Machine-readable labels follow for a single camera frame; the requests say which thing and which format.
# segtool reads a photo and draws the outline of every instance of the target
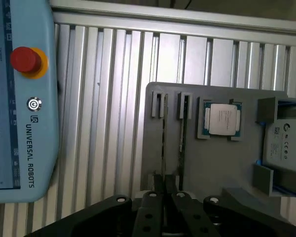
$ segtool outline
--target display screen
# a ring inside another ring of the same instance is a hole
[[[0,0],[0,189],[20,188],[10,0]]]

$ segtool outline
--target emergency stop button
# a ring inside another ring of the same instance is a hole
[[[41,69],[42,61],[38,53],[28,47],[18,47],[11,53],[12,67],[21,73],[37,73]]]

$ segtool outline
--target power button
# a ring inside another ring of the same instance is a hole
[[[32,112],[39,111],[41,109],[41,100],[37,97],[31,97],[27,101],[27,107]]]

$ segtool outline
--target red emergency stop button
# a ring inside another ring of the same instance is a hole
[[[12,67],[21,73],[36,73],[41,68],[40,56],[31,48],[18,47],[11,53]]]

